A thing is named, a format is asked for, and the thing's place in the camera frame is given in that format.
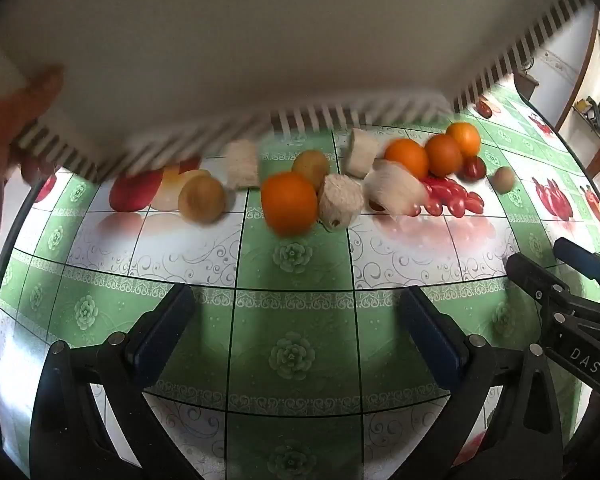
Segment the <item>person's hand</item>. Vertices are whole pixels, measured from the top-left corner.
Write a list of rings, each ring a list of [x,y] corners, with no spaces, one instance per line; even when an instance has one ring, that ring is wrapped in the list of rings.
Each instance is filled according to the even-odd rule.
[[[0,229],[4,188],[12,167],[18,166],[23,180],[35,185],[49,177],[54,165],[15,146],[15,138],[24,127],[42,116],[57,98],[64,84],[64,68],[50,67],[28,84],[0,99]]]

